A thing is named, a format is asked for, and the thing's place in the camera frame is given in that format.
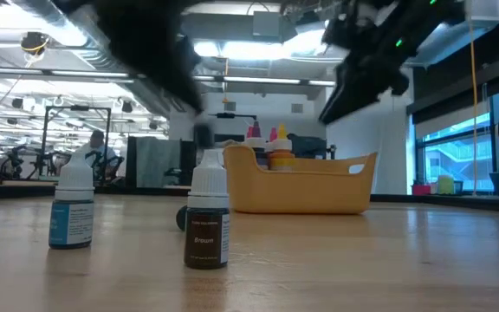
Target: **yellow plastic bin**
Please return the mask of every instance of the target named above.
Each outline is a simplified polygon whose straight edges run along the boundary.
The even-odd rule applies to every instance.
[[[296,159],[292,172],[257,166],[247,146],[224,149],[230,207],[248,213],[360,214],[369,208],[377,154],[344,160]],[[351,174],[349,168],[364,165]]]

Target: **person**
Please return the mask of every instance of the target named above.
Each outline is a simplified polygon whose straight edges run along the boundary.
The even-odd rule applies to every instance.
[[[100,131],[100,130],[94,130],[92,132],[92,136],[90,136],[90,141],[86,143],[84,146],[82,146],[79,151],[82,151],[83,154],[88,154],[91,152],[99,152],[101,155],[105,152],[105,134]],[[108,146],[107,147],[107,160],[113,158],[116,156],[116,153],[114,150]],[[86,158],[86,162],[89,166],[92,166],[95,161],[95,155],[91,155],[88,158]],[[106,170],[109,171],[111,168],[117,165],[117,159],[111,161],[108,165]]]

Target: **table surface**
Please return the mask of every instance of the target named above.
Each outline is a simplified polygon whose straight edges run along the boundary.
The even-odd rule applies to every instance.
[[[191,270],[185,201],[98,196],[92,247],[49,250],[51,198],[0,200],[0,311],[499,310],[499,212],[233,213],[229,266]]]

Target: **ceiling pipe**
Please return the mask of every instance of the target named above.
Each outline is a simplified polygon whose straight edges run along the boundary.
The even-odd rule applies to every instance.
[[[82,20],[82,29],[77,28],[51,0],[12,0],[21,9],[46,21],[53,29],[48,30],[50,36],[59,42],[66,42],[67,36],[79,36],[86,39],[83,46],[76,47],[73,53],[84,59],[88,64],[101,71],[125,71],[124,66],[115,60],[107,49],[108,39],[94,25],[93,17],[85,10],[78,10],[76,16]],[[148,83],[135,80],[134,83],[124,86],[137,97],[152,114],[168,117],[170,107],[159,101],[158,94],[148,87]]]

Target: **brown label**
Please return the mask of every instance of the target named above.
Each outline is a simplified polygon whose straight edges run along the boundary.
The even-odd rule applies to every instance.
[[[186,215],[186,264],[214,266],[228,261],[229,215]]]

